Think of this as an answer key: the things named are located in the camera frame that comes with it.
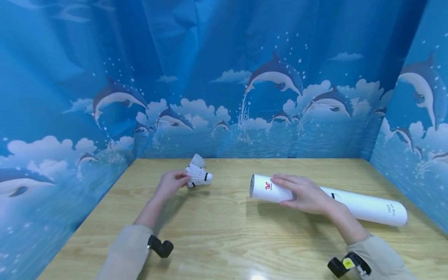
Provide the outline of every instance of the shuttlecock tube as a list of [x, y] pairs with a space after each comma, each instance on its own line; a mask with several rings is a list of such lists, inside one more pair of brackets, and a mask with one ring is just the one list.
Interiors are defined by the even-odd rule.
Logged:
[[402, 227], [408, 222], [408, 212], [398, 201], [320, 187], [329, 196], [345, 204], [359, 220]]
[[[345, 204], [359, 220], [402, 227], [408, 221], [408, 212], [403, 204], [384, 198], [320, 187], [327, 195]], [[294, 200], [295, 194], [271, 182], [270, 177], [252, 175], [250, 197], [280, 203]]]
[[296, 199], [295, 194], [271, 182], [271, 177], [254, 174], [250, 181], [251, 198], [280, 203]]

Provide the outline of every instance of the jumping dolphin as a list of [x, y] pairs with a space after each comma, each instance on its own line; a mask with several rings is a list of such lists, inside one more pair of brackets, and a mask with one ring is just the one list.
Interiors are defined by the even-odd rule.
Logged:
[[269, 123], [272, 123], [275, 120], [279, 120], [281, 122], [286, 122], [286, 123], [293, 123], [293, 121], [291, 120], [291, 117], [285, 113], [283, 110], [281, 110], [280, 112], [276, 113], [272, 119], [269, 121]]
[[139, 131], [143, 131], [145, 133], [154, 133], [154, 129], [152, 128], [152, 126], [147, 127], [146, 125], [143, 125], [141, 123], [137, 124], [137, 126], [134, 129], [134, 133], [139, 132]]
[[423, 159], [423, 150], [418, 146], [414, 146], [414, 148], [415, 148], [415, 152], [417, 153], [418, 157], [420, 159]]
[[168, 108], [163, 110], [159, 114], [159, 118], [157, 119], [157, 127], [160, 126], [160, 121], [167, 121], [171, 126], [184, 126], [191, 130], [194, 130], [191, 122], [184, 116], [181, 116], [178, 113], [174, 112], [169, 104]]
[[398, 135], [398, 138], [407, 144], [412, 152], [414, 152], [414, 142], [412, 140], [412, 135], [409, 132], [409, 129], [405, 127], [399, 127], [397, 129], [391, 130], [392, 133], [396, 133]]
[[0, 169], [0, 195], [15, 197], [35, 187], [55, 185], [52, 180], [24, 168]]
[[227, 130], [228, 132], [230, 132], [230, 128], [229, 128], [228, 124], [225, 121], [220, 121], [219, 123], [217, 123], [213, 127], [212, 131], [215, 131], [217, 128], [222, 128], [223, 130]]
[[127, 107], [131, 107], [135, 103], [147, 109], [147, 103], [137, 89], [117, 83], [109, 76], [107, 78], [109, 83], [93, 99], [93, 114], [96, 123], [103, 113], [100, 109], [114, 102], [120, 102]]
[[417, 91], [417, 106], [426, 108], [435, 130], [448, 113], [448, 91], [439, 73], [434, 69], [434, 51], [427, 61], [405, 65], [398, 77], [412, 84]]
[[384, 108], [380, 108], [380, 109], [376, 109], [375, 111], [373, 111], [374, 114], [377, 113], [380, 116], [385, 116], [386, 112], [387, 112], [387, 109], [385, 107]]
[[252, 73], [244, 93], [247, 94], [253, 90], [254, 83], [261, 81], [274, 82], [278, 88], [281, 88], [280, 91], [291, 89], [298, 95], [303, 95], [303, 82], [299, 72], [291, 65], [282, 62], [275, 51], [272, 52], [272, 60]]
[[441, 162], [447, 162], [446, 160], [448, 159], [448, 152], [440, 154], [440, 155], [435, 155], [432, 157], [431, 160], [436, 160], [436, 161], [441, 161]]
[[325, 93], [322, 93], [318, 96], [316, 96], [310, 104], [305, 108], [304, 114], [314, 105], [314, 104], [324, 104], [324, 105], [330, 105], [332, 108], [330, 110], [337, 112], [341, 108], [346, 115], [349, 116], [349, 118], [353, 115], [353, 104], [350, 98], [348, 98], [346, 95], [342, 94], [336, 86], [333, 87], [332, 91], [328, 91]]
[[99, 161], [99, 160], [94, 155], [92, 155], [90, 153], [85, 153], [79, 158], [78, 166], [80, 164], [82, 164], [83, 162], [92, 162], [92, 161]]

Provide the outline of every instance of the white shuttlecock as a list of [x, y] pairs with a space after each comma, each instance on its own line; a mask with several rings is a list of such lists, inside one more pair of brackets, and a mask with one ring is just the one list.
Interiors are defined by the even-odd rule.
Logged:
[[205, 161], [200, 155], [194, 154], [193, 158], [190, 161], [190, 165], [191, 164], [194, 164], [199, 168], [203, 168], [205, 166]]
[[213, 175], [205, 171], [204, 168], [200, 168], [197, 165], [190, 164], [185, 170], [188, 176], [191, 176], [190, 182], [188, 182], [188, 187], [193, 188], [197, 185], [207, 185], [213, 180]]

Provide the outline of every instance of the dolphin print backdrop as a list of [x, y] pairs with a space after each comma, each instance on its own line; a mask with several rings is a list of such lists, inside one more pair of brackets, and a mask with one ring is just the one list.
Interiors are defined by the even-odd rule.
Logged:
[[448, 232], [448, 3], [432, 0], [370, 162]]

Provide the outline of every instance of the wooden table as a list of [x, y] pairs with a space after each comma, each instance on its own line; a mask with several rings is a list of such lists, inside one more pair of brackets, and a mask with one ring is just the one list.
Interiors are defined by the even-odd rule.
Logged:
[[[135, 161], [39, 279], [94, 279], [110, 244], [133, 223], [162, 173], [188, 163]], [[161, 214], [159, 238], [174, 244], [171, 256], [152, 254], [139, 279], [333, 279], [327, 263], [344, 256], [345, 244], [324, 217], [249, 198], [253, 173], [276, 172], [402, 202], [409, 211], [405, 227], [363, 224], [401, 254], [418, 279], [447, 279], [447, 236], [362, 159], [208, 159], [206, 168], [213, 183], [181, 189]]]

